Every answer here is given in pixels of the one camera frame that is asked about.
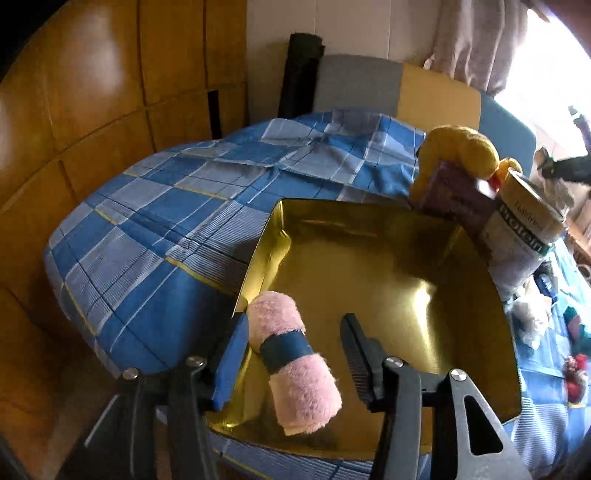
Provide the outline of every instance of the rolled pink towel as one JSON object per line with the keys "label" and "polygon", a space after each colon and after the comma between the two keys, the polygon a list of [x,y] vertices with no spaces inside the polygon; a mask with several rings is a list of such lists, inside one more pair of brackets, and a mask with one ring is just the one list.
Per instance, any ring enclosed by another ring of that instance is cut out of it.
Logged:
{"label": "rolled pink towel", "polygon": [[248,337],[270,374],[279,425],[286,435],[324,427],[342,406],[335,379],[324,359],[314,353],[304,333],[296,303],[265,291],[246,310]]}

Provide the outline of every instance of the gold tray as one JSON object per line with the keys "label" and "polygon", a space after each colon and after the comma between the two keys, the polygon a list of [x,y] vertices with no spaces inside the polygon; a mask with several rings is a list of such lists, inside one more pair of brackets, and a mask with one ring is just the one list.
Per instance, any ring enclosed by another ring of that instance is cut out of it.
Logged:
{"label": "gold tray", "polygon": [[[223,411],[208,414],[216,432],[288,453],[373,459],[383,414],[370,413],[355,391],[339,337],[347,312],[390,355],[425,372],[462,368],[501,421],[519,415],[502,303],[486,264],[454,223],[393,205],[281,200],[251,259],[236,311],[264,290],[295,300],[310,345],[337,379],[343,408],[318,432],[287,437],[268,374],[249,347],[232,398]],[[422,453],[431,448],[431,422],[424,408]]]}

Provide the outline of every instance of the protein canister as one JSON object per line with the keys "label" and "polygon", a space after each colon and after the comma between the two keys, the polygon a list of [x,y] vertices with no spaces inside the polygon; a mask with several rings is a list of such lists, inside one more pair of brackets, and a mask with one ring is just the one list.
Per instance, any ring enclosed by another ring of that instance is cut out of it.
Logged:
{"label": "protein canister", "polygon": [[521,173],[509,173],[481,233],[488,270],[501,300],[508,300],[540,266],[564,229],[564,216]]}

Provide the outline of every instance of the pink towel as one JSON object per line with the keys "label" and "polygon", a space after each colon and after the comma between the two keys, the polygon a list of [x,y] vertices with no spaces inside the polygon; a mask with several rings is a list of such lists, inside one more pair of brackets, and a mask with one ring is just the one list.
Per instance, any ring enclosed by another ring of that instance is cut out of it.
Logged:
{"label": "pink towel", "polygon": [[[270,336],[299,330],[305,333],[291,297],[265,291],[249,305],[249,341],[255,351]],[[317,353],[284,365],[269,379],[275,412],[286,435],[312,433],[324,427],[342,406],[335,379]]]}

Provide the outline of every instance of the purple box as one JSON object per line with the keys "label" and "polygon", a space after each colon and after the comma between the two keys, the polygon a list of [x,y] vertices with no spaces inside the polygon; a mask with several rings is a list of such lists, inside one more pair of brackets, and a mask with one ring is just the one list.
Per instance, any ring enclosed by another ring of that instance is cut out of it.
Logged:
{"label": "purple box", "polygon": [[419,209],[459,223],[474,238],[495,210],[494,198],[487,181],[474,179],[460,166],[441,161]]}

